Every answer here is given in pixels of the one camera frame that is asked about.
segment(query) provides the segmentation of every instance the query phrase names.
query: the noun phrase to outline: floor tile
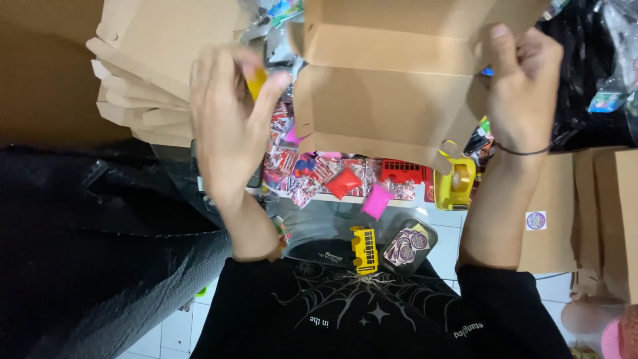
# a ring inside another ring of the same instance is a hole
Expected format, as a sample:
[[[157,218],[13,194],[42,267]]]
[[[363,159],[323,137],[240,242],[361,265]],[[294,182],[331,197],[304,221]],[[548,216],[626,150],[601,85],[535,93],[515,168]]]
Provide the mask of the floor tile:
[[[206,322],[206,317],[208,316],[208,311],[211,309],[210,305],[195,303],[193,306],[193,329],[191,331],[191,353],[195,350],[195,346],[197,345],[197,341],[202,334],[202,330],[204,329],[204,323]]]
[[[178,310],[171,314],[162,322],[161,346],[187,353],[191,347],[192,324],[192,310],[190,312]]]
[[[460,228],[431,225],[438,234],[438,242],[427,255],[432,267],[442,279],[456,280],[454,267],[459,255]]]
[[[152,356],[139,355],[135,353],[131,353],[129,351],[125,351],[122,355],[118,356],[117,359],[151,359]]]
[[[183,351],[161,348],[161,355],[159,356],[159,359],[188,359],[190,356],[190,353],[185,353]]]
[[[552,302],[569,303],[571,299],[569,289],[572,283],[572,274],[566,273],[557,277],[549,277],[536,280],[536,288],[540,293],[540,299],[550,300]]]
[[[137,343],[128,348],[127,351],[129,353],[150,356],[151,358],[159,358],[159,351],[161,347],[161,332],[162,325],[160,323],[155,328],[151,329],[151,331],[146,333],[146,335],[138,340]]]
[[[421,210],[417,210],[416,217],[429,225],[446,225],[448,227],[459,228],[461,216],[460,211],[439,211],[434,207],[434,203],[422,204]]]
[[[219,280],[219,277],[215,278],[215,280],[212,281],[212,283],[208,287],[208,290],[206,291],[205,296],[196,296],[195,303],[210,305],[212,303],[212,297],[215,295],[215,289],[217,288],[218,280]]]
[[[561,313],[563,312],[565,303],[548,302],[544,300],[543,305],[545,305],[545,308],[549,312],[549,315],[551,315],[554,319],[554,322],[556,322],[556,326],[558,326],[558,330],[560,330],[563,338],[565,338],[567,345],[569,345],[570,348],[573,348],[576,342],[576,336],[565,329],[563,323],[561,322]]]

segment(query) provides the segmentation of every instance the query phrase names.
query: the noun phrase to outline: yellow object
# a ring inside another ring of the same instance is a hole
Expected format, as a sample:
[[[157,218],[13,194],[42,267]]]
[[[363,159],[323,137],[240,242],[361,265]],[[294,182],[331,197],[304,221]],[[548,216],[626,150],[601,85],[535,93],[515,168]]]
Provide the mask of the yellow object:
[[[477,166],[470,158],[450,158],[452,171],[442,174],[434,171],[434,205],[442,211],[452,211],[454,206],[470,207],[470,193],[477,174]]]
[[[379,253],[376,251],[375,230],[370,227],[351,227],[355,233],[352,240],[352,252],[355,258],[352,263],[357,267],[358,275],[374,273],[379,267]]]
[[[263,68],[258,68],[255,70],[255,75],[251,76],[251,78],[246,77],[246,84],[248,85],[248,91],[253,95],[253,101],[257,101],[257,96],[259,96],[259,91],[262,90],[263,84],[266,83],[266,79],[268,76],[266,75],[266,71]]]

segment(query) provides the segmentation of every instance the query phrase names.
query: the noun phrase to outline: black t-shirt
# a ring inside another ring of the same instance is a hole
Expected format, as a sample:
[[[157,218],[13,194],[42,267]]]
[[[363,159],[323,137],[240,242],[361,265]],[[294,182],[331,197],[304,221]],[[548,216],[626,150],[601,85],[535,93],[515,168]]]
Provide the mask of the black t-shirt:
[[[293,259],[228,259],[191,358],[564,358],[529,273],[463,266],[462,297],[408,279]]]

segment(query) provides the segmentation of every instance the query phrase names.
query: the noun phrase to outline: sticker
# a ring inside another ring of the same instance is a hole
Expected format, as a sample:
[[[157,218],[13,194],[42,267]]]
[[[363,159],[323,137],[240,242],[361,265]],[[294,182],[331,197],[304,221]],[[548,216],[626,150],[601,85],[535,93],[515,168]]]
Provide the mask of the sticker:
[[[545,211],[525,213],[525,225],[528,231],[547,229],[547,215]]]

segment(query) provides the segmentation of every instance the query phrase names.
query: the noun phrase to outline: spider web print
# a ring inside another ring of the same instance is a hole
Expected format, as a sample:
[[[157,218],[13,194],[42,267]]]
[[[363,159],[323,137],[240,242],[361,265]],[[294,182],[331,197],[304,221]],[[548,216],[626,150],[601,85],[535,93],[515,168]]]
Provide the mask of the spider web print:
[[[272,294],[282,305],[289,305],[297,301],[306,304],[306,314],[299,319],[293,330],[317,310],[331,303],[343,302],[343,309],[337,319],[337,329],[339,329],[341,319],[354,299],[358,296],[368,295],[368,305],[377,296],[393,304],[401,315],[412,324],[415,332],[417,326],[406,310],[415,309],[410,310],[410,313],[427,317],[427,304],[431,298],[439,297],[439,300],[447,300],[443,308],[443,329],[448,332],[447,311],[450,304],[459,299],[458,295],[450,292],[449,287],[439,278],[414,276],[413,279],[420,281],[416,283],[412,279],[384,272],[358,276],[353,271],[302,261],[296,261],[292,269],[299,286],[297,293],[288,300],[280,299],[277,293]]]

